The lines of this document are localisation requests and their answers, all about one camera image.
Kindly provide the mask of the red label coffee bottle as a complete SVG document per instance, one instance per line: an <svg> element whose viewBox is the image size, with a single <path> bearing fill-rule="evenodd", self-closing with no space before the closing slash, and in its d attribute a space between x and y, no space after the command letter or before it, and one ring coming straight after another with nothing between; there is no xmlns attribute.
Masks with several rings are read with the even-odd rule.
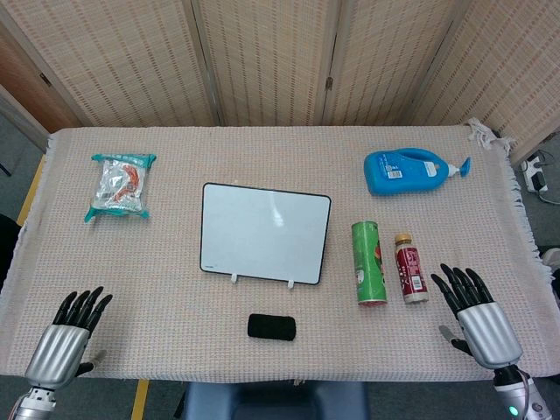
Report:
<svg viewBox="0 0 560 420"><path fill-rule="evenodd" d="M395 236L395 262L400 279L402 297L407 305L429 300L417 247L410 234Z"/></svg>

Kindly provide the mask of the blue pump lotion bottle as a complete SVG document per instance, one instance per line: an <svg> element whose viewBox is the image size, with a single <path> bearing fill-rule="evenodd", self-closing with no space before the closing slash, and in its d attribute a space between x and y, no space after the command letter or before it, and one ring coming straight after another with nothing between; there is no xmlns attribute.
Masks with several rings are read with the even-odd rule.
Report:
<svg viewBox="0 0 560 420"><path fill-rule="evenodd" d="M457 173L464 178L471 169L471 158L457 167L425 149L378 150L365 157L363 168L368 191L389 196L438 189Z"/></svg>

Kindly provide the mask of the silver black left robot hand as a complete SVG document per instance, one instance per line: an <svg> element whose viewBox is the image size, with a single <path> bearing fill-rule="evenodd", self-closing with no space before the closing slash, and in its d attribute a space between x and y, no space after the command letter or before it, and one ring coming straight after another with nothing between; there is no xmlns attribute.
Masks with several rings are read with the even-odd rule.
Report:
<svg viewBox="0 0 560 420"><path fill-rule="evenodd" d="M71 292L60 304L52 323L43 332L24 377L32 387L55 391L74 378L91 372L105 359L101 350L82 359L88 342L113 296L100 297L101 286Z"/></svg>

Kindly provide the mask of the black eraser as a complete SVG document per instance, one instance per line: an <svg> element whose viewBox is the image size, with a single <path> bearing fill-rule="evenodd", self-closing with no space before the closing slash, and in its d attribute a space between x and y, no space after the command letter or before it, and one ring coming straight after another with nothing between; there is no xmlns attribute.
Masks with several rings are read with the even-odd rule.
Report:
<svg viewBox="0 0 560 420"><path fill-rule="evenodd" d="M296 337L296 321L290 316L250 314L248 317L248 336L266 340L293 341Z"/></svg>

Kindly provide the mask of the woven bamboo folding screen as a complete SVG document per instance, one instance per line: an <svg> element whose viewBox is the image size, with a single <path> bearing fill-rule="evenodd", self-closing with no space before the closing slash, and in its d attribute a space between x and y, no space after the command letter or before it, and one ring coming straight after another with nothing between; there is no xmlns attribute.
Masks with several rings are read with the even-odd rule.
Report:
<svg viewBox="0 0 560 420"><path fill-rule="evenodd" d="M560 132L560 0L0 0L0 84L44 126Z"/></svg>

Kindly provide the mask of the green chip can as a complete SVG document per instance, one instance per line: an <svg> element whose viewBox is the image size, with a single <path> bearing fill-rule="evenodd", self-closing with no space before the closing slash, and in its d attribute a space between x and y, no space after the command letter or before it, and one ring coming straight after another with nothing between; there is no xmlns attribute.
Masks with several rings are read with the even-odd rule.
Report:
<svg viewBox="0 0 560 420"><path fill-rule="evenodd" d="M359 305L387 303L378 225L364 220L352 225L353 264Z"/></svg>

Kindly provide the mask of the white power strip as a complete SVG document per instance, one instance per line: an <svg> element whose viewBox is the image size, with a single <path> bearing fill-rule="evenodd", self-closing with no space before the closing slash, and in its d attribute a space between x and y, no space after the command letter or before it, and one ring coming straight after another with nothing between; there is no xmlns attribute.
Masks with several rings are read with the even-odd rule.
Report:
<svg viewBox="0 0 560 420"><path fill-rule="evenodd" d="M536 154L531 155L521 163L521 174L523 175L527 191L529 193L545 193L548 185L543 174L543 161Z"/></svg>

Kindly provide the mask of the beige woven tablecloth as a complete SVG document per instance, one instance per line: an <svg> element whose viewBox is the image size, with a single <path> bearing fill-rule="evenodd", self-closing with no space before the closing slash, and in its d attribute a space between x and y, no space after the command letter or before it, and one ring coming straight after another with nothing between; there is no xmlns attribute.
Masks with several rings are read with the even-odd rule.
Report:
<svg viewBox="0 0 560 420"><path fill-rule="evenodd" d="M372 195L364 159L418 148L460 167L438 189ZM155 154L148 219L84 222L101 176L97 153ZM208 182L331 198L317 285L200 269L202 188ZM359 305L352 225L378 225L387 303ZM201 382L270 380L470 381L489 377L438 327L457 328L436 286L405 304L394 258L413 236L425 273L442 263L475 270L509 317L521 367L560 374L560 309L514 174L499 146L468 127L79 128L50 136L37 196L0 294L0 375L21 375L61 301L101 286L113 296L87 351L107 352L98 377ZM293 341L248 336L250 314L290 316Z"/></svg>

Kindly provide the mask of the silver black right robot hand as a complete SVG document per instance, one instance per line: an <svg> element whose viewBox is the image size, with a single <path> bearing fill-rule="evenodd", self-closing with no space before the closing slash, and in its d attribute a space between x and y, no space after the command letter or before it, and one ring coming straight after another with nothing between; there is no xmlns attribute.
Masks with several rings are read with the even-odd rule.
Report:
<svg viewBox="0 0 560 420"><path fill-rule="evenodd" d="M494 300L485 282L473 269L450 268L442 263L443 279L430 277L442 293L463 336L449 327L438 330L459 351L473 357L483 368L494 372L493 385L504 387L529 380L517 362L523 355L521 344L506 313Z"/></svg>

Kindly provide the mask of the black-framed small whiteboard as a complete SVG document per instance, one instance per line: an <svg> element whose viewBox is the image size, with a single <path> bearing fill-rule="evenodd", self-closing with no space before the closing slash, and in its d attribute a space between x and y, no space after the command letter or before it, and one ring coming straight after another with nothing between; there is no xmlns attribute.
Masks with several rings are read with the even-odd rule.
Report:
<svg viewBox="0 0 560 420"><path fill-rule="evenodd" d="M317 285L331 206L322 194L208 182L202 188L199 267Z"/></svg>

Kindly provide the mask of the teal clear snack packet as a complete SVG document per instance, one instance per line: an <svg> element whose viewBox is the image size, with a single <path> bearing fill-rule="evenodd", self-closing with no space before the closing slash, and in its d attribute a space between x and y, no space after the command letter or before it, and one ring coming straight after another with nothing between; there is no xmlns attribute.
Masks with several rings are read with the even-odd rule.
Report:
<svg viewBox="0 0 560 420"><path fill-rule="evenodd" d="M91 159L101 165L101 176L84 222L100 215L150 217L144 203L148 173L155 154L97 153Z"/></svg>

